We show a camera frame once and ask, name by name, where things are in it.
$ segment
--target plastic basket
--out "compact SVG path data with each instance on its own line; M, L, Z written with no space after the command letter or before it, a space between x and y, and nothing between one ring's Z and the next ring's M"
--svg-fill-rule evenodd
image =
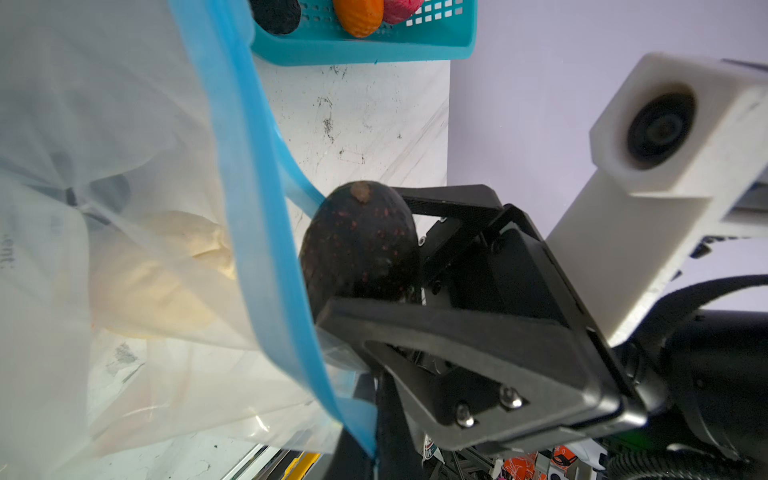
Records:
M271 35L256 25L251 49L277 65L338 65L387 61L457 60L475 48L478 0L425 0L408 20L382 24L367 38L342 28L332 0L300 0L299 27Z

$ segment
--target camera lens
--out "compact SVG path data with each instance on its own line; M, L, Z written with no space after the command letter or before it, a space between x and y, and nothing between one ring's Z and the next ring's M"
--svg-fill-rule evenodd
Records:
M645 168L662 164L685 143L695 113L696 101L691 94L661 95L646 104L627 134L632 157Z

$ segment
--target tabletop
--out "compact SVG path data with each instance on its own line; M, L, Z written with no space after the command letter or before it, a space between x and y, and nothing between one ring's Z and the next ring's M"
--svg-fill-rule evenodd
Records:
M283 137L323 194L361 179L394 187L445 185L450 62L281 68L254 61ZM299 246L310 219L289 207ZM419 234L434 221L416 218ZM99 389L124 388L144 361L143 342L128 339L103 355ZM215 430L200 432L108 455L73 478L219 480L253 447Z

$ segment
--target black hose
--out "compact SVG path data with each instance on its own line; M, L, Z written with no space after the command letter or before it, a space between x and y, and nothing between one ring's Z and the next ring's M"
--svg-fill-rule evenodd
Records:
M748 480L746 464L690 452L627 452L608 461L610 480Z

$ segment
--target yellow fruit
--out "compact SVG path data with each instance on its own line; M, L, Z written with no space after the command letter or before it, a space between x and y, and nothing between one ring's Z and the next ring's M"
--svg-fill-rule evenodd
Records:
M333 7L344 30L357 38L371 35L384 19L384 0L333 0Z

